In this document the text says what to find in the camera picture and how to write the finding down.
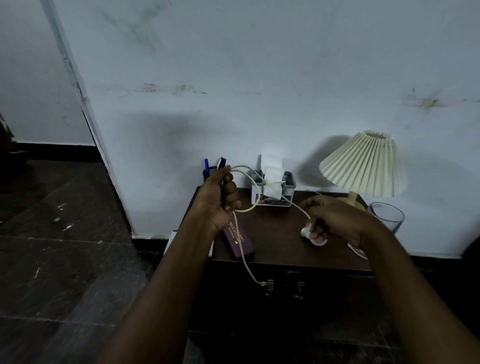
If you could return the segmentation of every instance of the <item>right hand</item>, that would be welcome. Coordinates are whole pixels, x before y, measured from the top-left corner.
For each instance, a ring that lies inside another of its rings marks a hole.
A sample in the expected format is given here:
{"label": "right hand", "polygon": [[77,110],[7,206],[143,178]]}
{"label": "right hand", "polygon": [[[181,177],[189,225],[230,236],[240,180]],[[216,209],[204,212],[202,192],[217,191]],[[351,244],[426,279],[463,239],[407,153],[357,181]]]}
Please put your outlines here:
{"label": "right hand", "polygon": [[334,234],[361,249],[362,238],[372,237],[386,229],[374,216],[334,197],[317,195],[307,198],[299,206],[310,215],[310,239],[321,243]]}

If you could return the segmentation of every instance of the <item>table lamp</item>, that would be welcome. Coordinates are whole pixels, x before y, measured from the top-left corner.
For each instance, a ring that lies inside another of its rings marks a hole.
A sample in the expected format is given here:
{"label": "table lamp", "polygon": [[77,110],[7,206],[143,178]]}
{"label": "table lamp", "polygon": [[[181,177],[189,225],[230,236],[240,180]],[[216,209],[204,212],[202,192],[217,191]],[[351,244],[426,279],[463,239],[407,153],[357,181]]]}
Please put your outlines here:
{"label": "table lamp", "polygon": [[389,134],[367,130],[356,134],[320,163],[320,172],[332,183],[349,191],[339,197],[357,208],[358,194],[394,197],[407,187],[395,141]]}

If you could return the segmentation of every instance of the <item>tissue box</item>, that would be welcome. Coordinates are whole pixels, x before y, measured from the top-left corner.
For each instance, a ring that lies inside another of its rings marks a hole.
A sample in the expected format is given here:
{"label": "tissue box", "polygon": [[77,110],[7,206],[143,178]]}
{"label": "tissue box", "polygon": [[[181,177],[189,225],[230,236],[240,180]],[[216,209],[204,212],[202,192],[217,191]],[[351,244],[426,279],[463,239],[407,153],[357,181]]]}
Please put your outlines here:
{"label": "tissue box", "polygon": [[[261,176],[264,176],[262,170],[255,170]],[[295,183],[295,179],[293,178],[292,172],[286,171],[283,175],[283,180],[285,183],[283,184],[282,195],[285,196],[287,199],[277,200],[275,198],[271,198],[268,196],[263,195],[265,183],[252,171],[249,171],[248,174],[253,178],[253,180],[257,183],[260,189],[260,202],[258,206],[282,206],[282,207],[289,207],[292,206],[292,198],[293,193],[295,192],[295,187],[297,184]],[[252,183],[252,205],[257,200],[257,189],[255,185]]]}

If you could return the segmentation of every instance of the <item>black baseboard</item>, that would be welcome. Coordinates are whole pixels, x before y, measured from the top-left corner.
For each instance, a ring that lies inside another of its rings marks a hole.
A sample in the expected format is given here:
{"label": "black baseboard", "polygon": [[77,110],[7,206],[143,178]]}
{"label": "black baseboard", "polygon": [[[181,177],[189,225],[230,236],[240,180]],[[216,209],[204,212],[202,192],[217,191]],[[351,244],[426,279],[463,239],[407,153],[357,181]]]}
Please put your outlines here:
{"label": "black baseboard", "polygon": [[48,159],[72,162],[101,162],[102,157],[96,146],[74,146],[65,144],[16,143],[24,151],[19,158]]}

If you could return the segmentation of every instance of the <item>glass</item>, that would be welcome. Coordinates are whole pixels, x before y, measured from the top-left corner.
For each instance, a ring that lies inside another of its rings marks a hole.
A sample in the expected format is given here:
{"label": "glass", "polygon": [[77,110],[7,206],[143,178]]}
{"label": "glass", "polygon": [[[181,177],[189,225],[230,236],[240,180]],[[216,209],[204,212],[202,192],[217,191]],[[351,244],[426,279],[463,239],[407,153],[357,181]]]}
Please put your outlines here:
{"label": "glass", "polygon": [[[385,204],[383,202],[373,202],[368,205],[367,213],[379,219],[393,234],[395,234],[400,225],[405,220],[405,214],[393,205]],[[348,244],[357,255],[363,259],[367,259],[366,254],[361,249],[357,249]]]}

